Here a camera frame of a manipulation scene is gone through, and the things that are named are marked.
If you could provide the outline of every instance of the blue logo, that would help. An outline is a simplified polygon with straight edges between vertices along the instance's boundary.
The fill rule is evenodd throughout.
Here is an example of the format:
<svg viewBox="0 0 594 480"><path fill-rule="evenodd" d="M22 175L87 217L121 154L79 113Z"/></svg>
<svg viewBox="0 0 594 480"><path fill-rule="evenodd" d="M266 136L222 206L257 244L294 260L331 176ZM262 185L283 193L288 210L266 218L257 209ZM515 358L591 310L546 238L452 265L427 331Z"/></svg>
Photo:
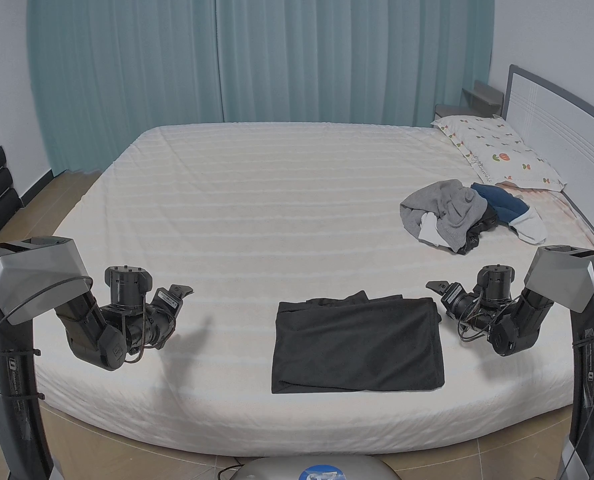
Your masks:
<svg viewBox="0 0 594 480"><path fill-rule="evenodd" d="M311 466L306 469L299 480L346 480L346 476L341 473L341 469L327 464Z"/></svg>

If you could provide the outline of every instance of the curtain fold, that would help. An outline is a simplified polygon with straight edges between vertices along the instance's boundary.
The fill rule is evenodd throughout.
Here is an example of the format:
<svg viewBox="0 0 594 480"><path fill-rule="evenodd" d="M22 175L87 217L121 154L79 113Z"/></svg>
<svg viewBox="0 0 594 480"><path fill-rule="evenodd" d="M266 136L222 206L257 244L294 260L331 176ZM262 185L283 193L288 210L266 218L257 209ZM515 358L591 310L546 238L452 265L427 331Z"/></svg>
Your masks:
<svg viewBox="0 0 594 480"><path fill-rule="evenodd" d="M494 0L29 0L53 171L105 169L158 125L428 126L488 80Z"/></svg>
<svg viewBox="0 0 594 480"><path fill-rule="evenodd" d="M103 170L159 125L222 121L214 0L29 0L28 16L55 173Z"/></svg>

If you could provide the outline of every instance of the gray knit garment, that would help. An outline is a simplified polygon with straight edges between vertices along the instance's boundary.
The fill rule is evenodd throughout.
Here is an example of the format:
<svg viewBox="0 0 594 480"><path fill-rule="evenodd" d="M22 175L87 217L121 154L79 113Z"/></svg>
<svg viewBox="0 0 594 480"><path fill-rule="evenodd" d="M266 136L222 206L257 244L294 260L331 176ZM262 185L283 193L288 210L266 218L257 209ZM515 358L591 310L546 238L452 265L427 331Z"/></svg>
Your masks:
<svg viewBox="0 0 594 480"><path fill-rule="evenodd" d="M454 252L466 243L466 232L481 219L488 203L459 180L437 181L413 192L399 205L404 228L415 238L426 212L437 215L437 233Z"/></svg>

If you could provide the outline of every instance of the baseboard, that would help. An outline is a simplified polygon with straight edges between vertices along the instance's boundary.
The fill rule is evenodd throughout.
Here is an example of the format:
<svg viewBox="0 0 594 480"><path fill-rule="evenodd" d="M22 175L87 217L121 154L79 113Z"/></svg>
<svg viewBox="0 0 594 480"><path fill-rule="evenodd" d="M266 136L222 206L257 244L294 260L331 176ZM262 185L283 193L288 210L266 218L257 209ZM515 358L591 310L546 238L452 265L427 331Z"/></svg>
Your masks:
<svg viewBox="0 0 594 480"><path fill-rule="evenodd" d="M39 181L26 190L25 194L21 196L21 204L24 207L28 206L28 203L30 203L30 201L32 201L35 196L41 192L52 180L54 180L54 176L50 170L46 172L41 178L39 178Z"/></svg>

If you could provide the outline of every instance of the mattress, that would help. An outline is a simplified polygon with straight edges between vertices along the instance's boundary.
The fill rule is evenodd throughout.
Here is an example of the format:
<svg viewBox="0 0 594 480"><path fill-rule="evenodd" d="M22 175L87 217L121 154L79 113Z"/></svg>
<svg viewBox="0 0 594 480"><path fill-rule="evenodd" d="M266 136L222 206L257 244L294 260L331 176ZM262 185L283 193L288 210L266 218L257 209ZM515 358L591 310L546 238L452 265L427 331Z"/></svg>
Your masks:
<svg viewBox="0 0 594 480"><path fill-rule="evenodd" d="M35 320L46 402L106 430L210 454L388 453L482 436L572 402L568 311L555 305L530 350L503 358L463 344L444 317L445 385L432 392L271 394L279 301L435 296L429 280L475 284L487 264L516 268L535 246L507 228L466 256L418 242L399 203L442 179L479 181L438 131L347 124L201 124L141 135L56 235L74 238L95 297L107 266L191 285L175 335L107 372L77 360L54 312ZM549 243L593 247L561 195L523 191Z"/></svg>

